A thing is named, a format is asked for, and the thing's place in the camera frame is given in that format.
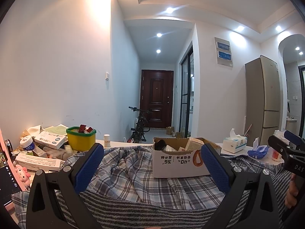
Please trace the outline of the person right hand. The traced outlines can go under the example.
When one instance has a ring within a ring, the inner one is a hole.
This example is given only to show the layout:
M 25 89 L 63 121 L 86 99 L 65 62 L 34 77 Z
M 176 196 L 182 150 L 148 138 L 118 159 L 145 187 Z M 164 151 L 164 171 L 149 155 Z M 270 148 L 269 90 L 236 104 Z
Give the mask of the person right hand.
M 295 183 L 296 175 L 292 173 L 289 188 L 286 191 L 285 206 L 290 209 L 297 204 L 298 188 Z

